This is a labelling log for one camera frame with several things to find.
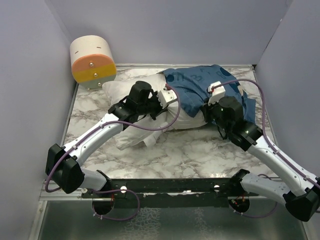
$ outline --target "white plastic bracket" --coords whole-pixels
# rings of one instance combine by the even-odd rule
[[[218,102],[221,98],[223,98],[225,96],[226,90],[225,90],[224,86],[219,86],[214,89],[215,86],[218,86],[220,84],[221,84],[220,81],[216,81],[208,87],[208,89],[207,89],[208,93],[212,94],[212,96],[210,97],[210,99],[208,101],[209,106],[211,104],[215,104],[216,102]]]
[[[157,97],[163,109],[178,100],[173,90],[160,90]]]

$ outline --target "yellow stripe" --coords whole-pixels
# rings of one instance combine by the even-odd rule
[[[115,75],[116,73],[117,73],[116,65],[109,64],[109,65],[104,65],[96,68],[90,68],[84,71],[73,72],[72,75],[78,83],[82,83],[82,82],[91,81],[94,79],[100,79],[100,78],[112,76],[112,75]]]

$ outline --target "orange stripe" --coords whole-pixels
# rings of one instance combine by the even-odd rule
[[[71,70],[73,73],[76,73],[111,64],[114,65],[115,63],[110,57],[103,54],[91,54],[74,61]]]
[[[104,65],[100,67],[92,67],[84,71],[72,72],[72,75],[73,75],[73,78],[78,83],[82,83],[82,82],[91,81],[94,79],[100,79],[100,78],[116,75],[116,73],[117,73],[116,65],[109,64],[109,65]]]

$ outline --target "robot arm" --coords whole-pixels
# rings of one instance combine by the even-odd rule
[[[126,129],[128,124],[137,122],[139,116],[150,115],[156,119],[175,101],[177,96],[173,90],[154,92],[147,82],[137,81],[129,95],[113,105],[87,132],[63,147],[55,144],[49,149],[46,174],[67,194],[78,188],[97,191],[108,188],[110,179],[103,172],[81,166],[102,144]]]
[[[220,82],[212,84],[209,92],[218,85]],[[232,143],[257,157],[283,180],[283,183],[270,181],[241,169],[230,179],[229,186],[237,188],[239,196],[247,192],[272,199],[285,205],[296,218],[308,221],[320,206],[320,190],[312,183],[319,184],[317,176],[282,152],[270,138],[263,135],[261,128],[244,120],[243,106],[235,97],[224,96],[223,86],[212,91],[202,112],[206,122],[215,121]]]

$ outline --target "gray marble pattern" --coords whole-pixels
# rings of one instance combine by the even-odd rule
[[[143,79],[164,68],[118,67],[115,81]],[[225,68],[236,78],[255,80],[251,68]],[[256,123],[262,126],[262,101],[256,86],[240,83],[250,98],[256,99]],[[70,117],[65,142],[82,135],[108,111],[102,89],[87,91],[79,86]],[[272,138],[270,125],[266,132]],[[227,178],[239,169],[255,174],[274,175],[254,156],[228,140],[222,140],[212,126],[167,131],[152,147],[138,144],[125,150],[116,148],[110,139],[85,162],[88,170],[101,170],[110,178]]]

